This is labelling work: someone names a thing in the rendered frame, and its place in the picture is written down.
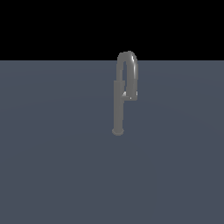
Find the grey gooseneck faucet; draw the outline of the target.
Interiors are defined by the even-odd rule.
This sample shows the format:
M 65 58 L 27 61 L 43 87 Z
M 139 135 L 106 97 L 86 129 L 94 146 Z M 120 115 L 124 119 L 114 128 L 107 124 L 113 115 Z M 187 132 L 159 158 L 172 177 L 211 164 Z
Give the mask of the grey gooseneck faucet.
M 123 80 L 123 63 L 127 66 L 127 80 Z M 138 64 L 136 55 L 121 52 L 117 57 L 116 80 L 114 81 L 114 128 L 112 133 L 121 136 L 123 130 L 123 104 L 137 100 Z

